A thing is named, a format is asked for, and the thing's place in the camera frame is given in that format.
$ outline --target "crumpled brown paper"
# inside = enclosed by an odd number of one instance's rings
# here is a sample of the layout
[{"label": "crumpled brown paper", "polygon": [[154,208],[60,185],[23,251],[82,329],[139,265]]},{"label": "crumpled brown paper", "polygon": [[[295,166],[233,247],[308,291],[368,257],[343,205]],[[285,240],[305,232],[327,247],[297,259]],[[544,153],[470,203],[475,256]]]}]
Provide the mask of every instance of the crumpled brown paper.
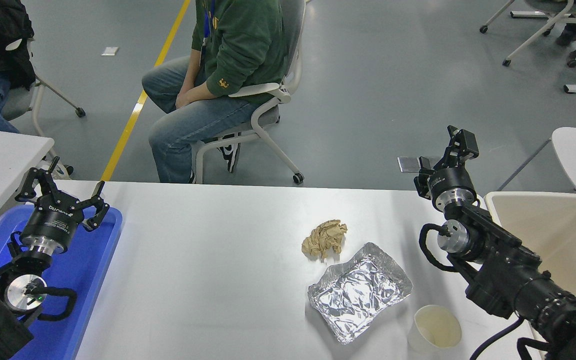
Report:
[{"label": "crumpled brown paper", "polygon": [[317,226],[301,243],[301,251],[304,254],[328,257],[327,250],[332,248],[337,254],[341,253],[341,240],[348,231],[345,223],[339,219],[331,219]]}]

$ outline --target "chair wheel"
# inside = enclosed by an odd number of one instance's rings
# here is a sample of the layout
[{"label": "chair wheel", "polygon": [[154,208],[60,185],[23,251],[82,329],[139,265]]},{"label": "chair wheel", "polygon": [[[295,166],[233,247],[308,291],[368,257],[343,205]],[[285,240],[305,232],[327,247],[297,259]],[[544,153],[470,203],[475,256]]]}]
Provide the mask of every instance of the chair wheel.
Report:
[{"label": "chair wheel", "polygon": [[299,185],[304,182],[304,175],[301,172],[295,173],[292,176],[292,180],[295,184]]}]

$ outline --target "aluminum foil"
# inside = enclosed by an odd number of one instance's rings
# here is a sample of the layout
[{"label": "aluminum foil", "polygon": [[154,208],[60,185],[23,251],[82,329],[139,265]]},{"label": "aluminum foil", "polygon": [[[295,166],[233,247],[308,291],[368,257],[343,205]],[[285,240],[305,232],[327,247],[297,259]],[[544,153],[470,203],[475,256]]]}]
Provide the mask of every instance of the aluminum foil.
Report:
[{"label": "aluminum foil", "polygon": [[308,287],[308,300],[336,339],[349,344],[382,310],[411,291],[402,267],[379,246],[366,243],[348,262],[328,267],[321,280]]}]

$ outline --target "white paper cup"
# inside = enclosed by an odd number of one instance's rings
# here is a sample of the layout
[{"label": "white paper cup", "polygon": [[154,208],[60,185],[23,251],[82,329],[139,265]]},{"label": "white paper cup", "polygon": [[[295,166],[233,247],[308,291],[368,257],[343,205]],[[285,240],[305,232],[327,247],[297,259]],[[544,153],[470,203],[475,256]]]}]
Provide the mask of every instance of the white paper cup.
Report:
[{"label": "white paper cup", "polygon": [[454,347],[461,339],[459,320],[439,305],[426,305],[417,310],[407,337],[410,347],[422,354]]}]

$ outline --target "hand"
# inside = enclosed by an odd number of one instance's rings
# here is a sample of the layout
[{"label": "hand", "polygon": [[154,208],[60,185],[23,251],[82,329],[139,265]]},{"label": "hand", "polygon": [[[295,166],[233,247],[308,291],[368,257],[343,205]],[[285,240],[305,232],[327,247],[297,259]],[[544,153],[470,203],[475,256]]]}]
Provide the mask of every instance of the hand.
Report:
[{"label": "hand", "polygon": [[188,97],[189,91],[179,91],[179,95],[176,96],[176,101],[174,101],[174,106],[177,109],[185,107],[186,105],[192,103]]}]

